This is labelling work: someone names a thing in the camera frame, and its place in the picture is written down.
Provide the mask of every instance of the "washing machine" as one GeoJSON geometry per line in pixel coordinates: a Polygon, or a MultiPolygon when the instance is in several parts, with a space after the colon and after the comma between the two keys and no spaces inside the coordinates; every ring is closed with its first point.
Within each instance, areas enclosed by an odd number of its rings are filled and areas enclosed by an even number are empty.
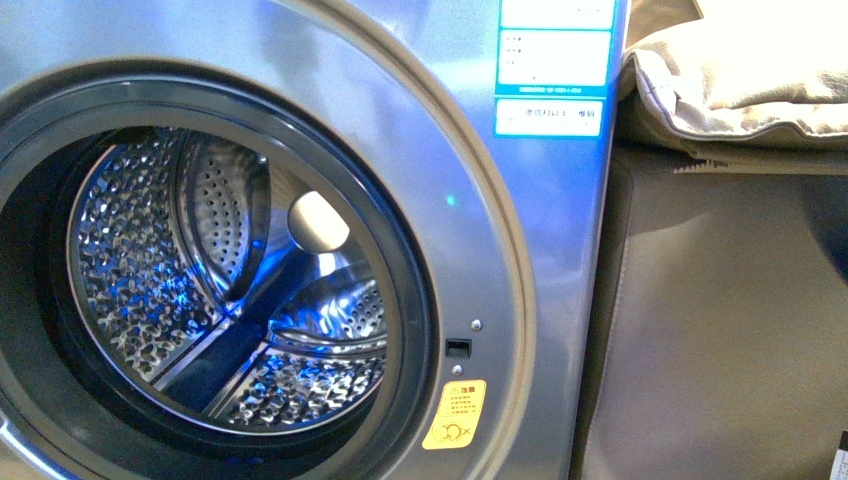
{"type": "Polygon", "coordinates": [[[0,2],[0,437],[565,476],[625,3],[0,2]]]}

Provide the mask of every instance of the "beige cushion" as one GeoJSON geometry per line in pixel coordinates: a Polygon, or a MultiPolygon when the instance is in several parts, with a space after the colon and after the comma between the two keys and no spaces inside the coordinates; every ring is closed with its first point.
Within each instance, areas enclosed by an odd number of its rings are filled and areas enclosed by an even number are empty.
{"type": "MultiPolygon", "coordinates": [[[[621,75],[620,91],[628,98],[620,105],[620,138],[704,159],[716,158],[717,143],[818,151],[848,146],[845,17],[775,18],[698,20],[633,45],[621,75]]],[[[756,155],[765,158],[768,151],[756,155]]]]}
{"type": "Polygon", "coordinates": [[[627,23],[627,46],[654,32],[699,18],[692,0],[632,0],[627,23]]]}

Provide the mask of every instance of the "gray fabric surface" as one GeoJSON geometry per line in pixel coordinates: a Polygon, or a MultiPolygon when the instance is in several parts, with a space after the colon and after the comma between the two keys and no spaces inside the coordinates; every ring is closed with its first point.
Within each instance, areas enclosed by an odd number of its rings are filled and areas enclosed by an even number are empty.
{"type": "Polygon", "coordinates": [[[848,179],[615,156],[633,197],[618,290],[596,292],[614,309],[593,319],[610,333],[582,478],[827,478],[848,428],[848,287],[817,235],[848,234],[811,225],[846,224],[848,202],[816,192],[848,179]]]}

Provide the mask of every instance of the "silver metal panel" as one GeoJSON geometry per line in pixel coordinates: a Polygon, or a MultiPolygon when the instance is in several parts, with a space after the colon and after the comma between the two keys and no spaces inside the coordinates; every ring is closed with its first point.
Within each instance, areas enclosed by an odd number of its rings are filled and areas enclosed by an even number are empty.
{"type": "MultiPolygon", "coordinates": [[[[439,333],[473,335],[462,378],[488,382],[471,446],[425,451],[422,424],[393,474],[564,475],[608,146],[494,137],[497,1],[355,3],[364,15],[337,2],[5,2],[0,98],[53,71],[147,58],[235,75],[296,104],[385,185],[425,256],[439,333]],[[474,319],[485,327],[472,334],[474,319]]],[[[437,392],[454,363],[438,366],[437,392]]]]}

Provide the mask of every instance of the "perforated drum surface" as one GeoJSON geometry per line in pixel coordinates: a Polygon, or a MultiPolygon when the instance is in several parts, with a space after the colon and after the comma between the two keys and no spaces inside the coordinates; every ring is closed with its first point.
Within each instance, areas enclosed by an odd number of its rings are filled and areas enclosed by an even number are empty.
{"type": "MultiPolygon", "coordinates": [[[[387,341],[367,263],[290,269],[265,246],[280,243],[269,239],[271,185],[294,182],[274,181],[264,157],[224,139],[149,132],[105,150],[72,210],[69,275],[101,352],[149,399],[216,430],[289,433],[360,404],[380,383],[387,341]],[[262,275],[281,268],[307,277],[271,292],[270,318],[241,318],[256,295],[269,294],[256,285],[262,275]],[[219,337],[257,321],[264,340],[216,364],[231,371],[214,398],[189,408],[170,396],[174,382],[192,384],[192,362],[221,348],[219,337]]],[[[289,255],[310,254],[291,247],[289,255]]]]}

